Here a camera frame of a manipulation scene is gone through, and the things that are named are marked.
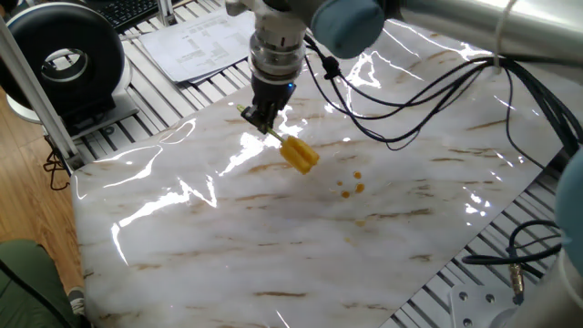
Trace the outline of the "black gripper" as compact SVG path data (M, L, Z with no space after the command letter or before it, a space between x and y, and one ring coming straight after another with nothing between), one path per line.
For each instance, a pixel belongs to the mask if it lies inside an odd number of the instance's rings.
M253 106L242 107L240 116L252 124L262 134L267 134L273 126L279 111L290 100L296 85L291 83L272 84L253 76L251 79Z

